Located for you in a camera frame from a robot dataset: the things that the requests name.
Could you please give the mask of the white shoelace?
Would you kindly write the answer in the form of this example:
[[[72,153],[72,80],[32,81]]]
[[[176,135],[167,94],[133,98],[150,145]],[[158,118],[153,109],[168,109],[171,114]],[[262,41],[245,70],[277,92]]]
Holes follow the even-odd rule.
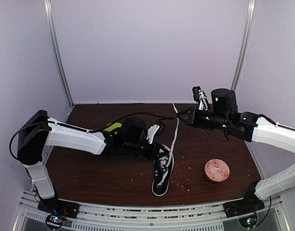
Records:
[[[166,177],[169,175],[169,178],[171,176],[172,170],[174,168],[174,155],[173,155],[173,151],[174,151],[174,145],[177,139],[177,135],[178,135],[178,127],[179,127],[179,118],[176,117],[177,123],[176,123],[176,128],[175,128],[175,132],[174,132],[174,138],[173,141],[171,143],[171,147],[170,147],[170,151],[169,151],[169,165],[172,164],[172,168],[171,170],[168,170],[164,173],[160,183],[157,184],[157,187],[161,187],[164,184],[164,181],[166,180]]]

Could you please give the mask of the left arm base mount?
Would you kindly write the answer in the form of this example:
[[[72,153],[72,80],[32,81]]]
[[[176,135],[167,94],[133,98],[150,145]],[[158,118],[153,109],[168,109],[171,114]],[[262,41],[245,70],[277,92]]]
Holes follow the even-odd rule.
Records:
[[[47,212],[45,224],[49,229],[61,228],[68,218],[77,218],[80,205],[78,203],[58,200],[56,204],[39,202],[38,210]]]

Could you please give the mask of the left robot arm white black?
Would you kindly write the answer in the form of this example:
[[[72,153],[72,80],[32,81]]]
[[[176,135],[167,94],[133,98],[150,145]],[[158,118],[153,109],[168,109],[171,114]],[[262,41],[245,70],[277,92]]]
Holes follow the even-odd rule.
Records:
[[[80,150],[94,155],[144,156],[155,160],[168,154],[166,148],[154,141],[159,124],[150,128],[140,118],[124,116],[104,128],[91,130],[66,124],[37,111],[16,133],[18,136],[16,159],[26,168],[44,206],[53,214],[63,209],[56,198],[54,184],[42,161],[45,146]]]

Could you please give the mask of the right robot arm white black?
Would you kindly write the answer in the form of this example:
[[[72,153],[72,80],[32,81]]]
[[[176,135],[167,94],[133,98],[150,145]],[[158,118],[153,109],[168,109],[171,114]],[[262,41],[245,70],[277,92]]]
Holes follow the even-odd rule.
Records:
[[[246,142],[268,144],[295,154],[295,128],[276,123],[263,114],[206,111],[193,106],[178,112],[176,116],[193,128],[222,130],[226,135]],[[259,200],[294,186],[295,163],[267,179],[252,183],[240,202],[240,208],[243,212],[251,212]]]

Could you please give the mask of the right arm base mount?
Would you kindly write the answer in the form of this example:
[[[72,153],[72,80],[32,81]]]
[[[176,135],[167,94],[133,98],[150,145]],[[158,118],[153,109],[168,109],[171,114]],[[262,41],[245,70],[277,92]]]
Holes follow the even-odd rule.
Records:
[[[245,229],[255,228],[259,224],[258,211],[265,208],[265,204],[258,200],[241,199],[223,204],[227,218],[237,218]]]

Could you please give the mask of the black white canvas sneaker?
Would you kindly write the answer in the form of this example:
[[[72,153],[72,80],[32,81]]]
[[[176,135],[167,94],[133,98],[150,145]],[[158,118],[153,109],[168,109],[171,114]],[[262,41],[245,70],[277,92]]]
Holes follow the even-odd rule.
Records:
[[[167,193],[169,188],[169,182],[174,167],[174,156],[170,148],[162,144],[153,163],[154,180],[152,183],[152,192],[155,196],[163,196]]]

